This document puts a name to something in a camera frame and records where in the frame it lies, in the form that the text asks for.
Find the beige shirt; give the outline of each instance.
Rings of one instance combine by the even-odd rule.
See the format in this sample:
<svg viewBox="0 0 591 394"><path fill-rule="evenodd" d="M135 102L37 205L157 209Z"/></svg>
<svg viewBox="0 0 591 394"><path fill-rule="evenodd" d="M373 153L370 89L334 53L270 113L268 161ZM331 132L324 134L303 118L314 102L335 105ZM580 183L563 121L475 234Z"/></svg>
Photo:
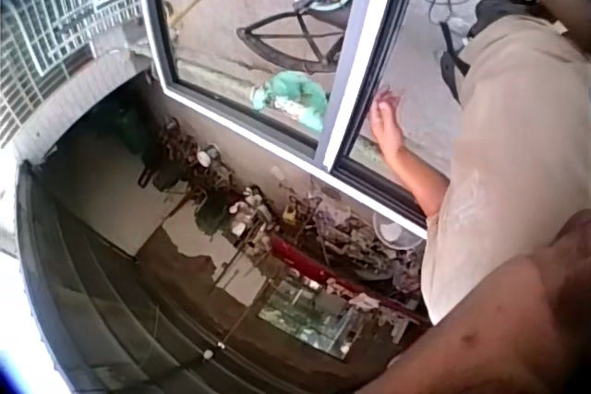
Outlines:
<svg viewBox="0 0 591 394"><path fill-rule="evenodd" d="M591 208L591 64L548 24L507 17L461 54L451 185L428 221L422 291L433 323L505 261Z"/></svg>

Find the person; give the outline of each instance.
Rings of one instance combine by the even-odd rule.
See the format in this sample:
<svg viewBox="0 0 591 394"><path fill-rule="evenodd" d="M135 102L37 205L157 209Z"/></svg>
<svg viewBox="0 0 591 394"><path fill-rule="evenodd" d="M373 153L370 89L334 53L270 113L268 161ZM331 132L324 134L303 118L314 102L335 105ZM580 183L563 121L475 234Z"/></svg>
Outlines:
<svg viewBox="0 0 591 394"><path fill-rule="evenodd" d="M454 72L464 117L449 180L404 146L400 98L382 90L370 110L385 161L428 218L421 290L436 325L489 273L591 208L591 0L540 1L568 38L508 12L477 23L459 54L469 69Z"/></svg>
<svg viewBox="0 0 591 394"><path fill-rule="evenodd" d="M591 210L489 274L358 394L591 392Z"/></svg>

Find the window frame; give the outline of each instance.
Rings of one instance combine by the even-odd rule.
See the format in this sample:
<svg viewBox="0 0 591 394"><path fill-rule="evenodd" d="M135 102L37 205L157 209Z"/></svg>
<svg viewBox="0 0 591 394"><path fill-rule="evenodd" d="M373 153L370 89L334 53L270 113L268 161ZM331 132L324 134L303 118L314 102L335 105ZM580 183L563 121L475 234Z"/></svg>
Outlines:
<svg viewBox="0 0 591 394"><path fill-rule="evenodd" d="M356 0L318 140L178 77L162 0L141 0L163 92L326 184L427 238L425 216L400 186L348 159L404 20L408 0Z"/></svg>

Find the hand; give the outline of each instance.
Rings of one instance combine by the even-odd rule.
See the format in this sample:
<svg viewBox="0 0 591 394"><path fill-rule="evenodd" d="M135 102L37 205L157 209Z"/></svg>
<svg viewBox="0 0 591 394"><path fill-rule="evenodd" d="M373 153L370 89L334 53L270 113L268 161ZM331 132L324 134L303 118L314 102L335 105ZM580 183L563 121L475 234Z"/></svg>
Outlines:
<svg viewBox="0 0 591 394"><path fill-rule="evenodd" d="M388 163L395 160L396 154L404 146L403 131L396 117L399 103L400 96L395 96L390 89L380 90L369 111L371 131Z"/></svg>

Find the tiled floor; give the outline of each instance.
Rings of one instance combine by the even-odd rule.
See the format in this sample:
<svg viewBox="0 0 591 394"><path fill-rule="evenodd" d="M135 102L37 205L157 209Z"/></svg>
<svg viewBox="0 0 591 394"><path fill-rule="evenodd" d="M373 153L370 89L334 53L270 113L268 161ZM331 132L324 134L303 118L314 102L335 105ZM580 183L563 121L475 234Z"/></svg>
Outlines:
<svg viewBox="0 0 591 394"><path fill-rule="evenodd" d="M191 2L166 1L171 3L175 13ZM427 0L410 0L383 79L384 84L404 92L400 119L408 145L444 173L449 173L452 141L460 129L461 111L440 78L439 58L445 43L435 23L449 19L452 30L465 33L475 20L474 8L478 0L453 2L460 5L453 7L450 16L446 5L435 5L429 11ZM227 75L210 78L206 86L249 105L251 87L262 85L282 69L252 53L237 38L235 30L272 14L290 11L291 4L292 0L202 0L176 26L177 54ZM312 32L334 30L314 19L308 25ZM277 30L281 33L300 31L294 19L276 27ZM303 41L287 41L281 49L296 56L310 57L309 47ZM325 90L330 90L333 74L315 74L313 78ZM361 134L372 139L368 127L364 127ZM358 149L357 153L369 167L389 174L380 156L368 149Z"/></svg>

